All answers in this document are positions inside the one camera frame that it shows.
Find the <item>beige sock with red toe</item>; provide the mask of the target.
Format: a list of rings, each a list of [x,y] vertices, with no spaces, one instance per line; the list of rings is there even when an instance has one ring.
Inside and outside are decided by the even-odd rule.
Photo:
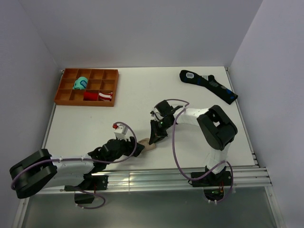
[[[149,144],[149,140],[150,140],[149,138],[144,138],[144,139],[138,141],[138,143],[140,145],[144,146],[144,149],[142,150],[142,152],[151,151],[156,148],[156,144],[155,143]]]

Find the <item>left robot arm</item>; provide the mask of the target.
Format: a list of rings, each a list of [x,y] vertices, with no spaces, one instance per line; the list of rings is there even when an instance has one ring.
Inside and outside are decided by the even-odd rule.
[[[126,140],[110,139],[92,152],[74,158],[55,158],[47,149],[41,149],[10,168],[11,188],[19,199],[57,186],[86,190],[92,186],[94,173],[105,170],[108,164],[137,157],[144,148],[143,144],[130,137]]]

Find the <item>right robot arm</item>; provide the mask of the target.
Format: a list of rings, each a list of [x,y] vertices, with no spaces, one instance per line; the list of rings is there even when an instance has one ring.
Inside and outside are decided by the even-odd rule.
[[[189,108],[189,102],[180,99],[165,99],[151,110],[151,135],[149,144],[158,143],[168,136],[172,129],[171,144],[175,164],[180,173],[188,180],[200,180],[206,177],[207,183],[216,185],[228,166],[227,156],[230,144],[234,141],[238,129],[223,109],[214,105],[211,108]],[[201,177],[188,177],[179,165],[175,151],[175,129],[178,124],[198,126],[211,148],[210,158]]]

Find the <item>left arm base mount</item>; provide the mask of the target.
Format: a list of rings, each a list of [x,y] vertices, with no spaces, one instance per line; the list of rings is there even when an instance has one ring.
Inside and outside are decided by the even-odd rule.
[[[74,194],[74,202],[78,207],[84,209],[98,209],[105,204],[105,197],[97,193],[99,190],[107,190],[108,176],[85,175],[84,180],[77,186],[66,185],[64,191],[79,191]],[[90,207],[94,200],[102,199],[98,206]]]

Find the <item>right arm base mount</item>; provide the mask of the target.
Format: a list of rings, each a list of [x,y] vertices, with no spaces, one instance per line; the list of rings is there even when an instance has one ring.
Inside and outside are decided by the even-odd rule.
[[[204,190],[204,195],[208,200],[220,201],[225,197],[225,187],[229,186],[227,194],[233,190],[233,177],[230,171],[222,171],[218,174],[210,173],[200,180],[189,180],[188,183],[192,187],[211,187],[211,189]]]

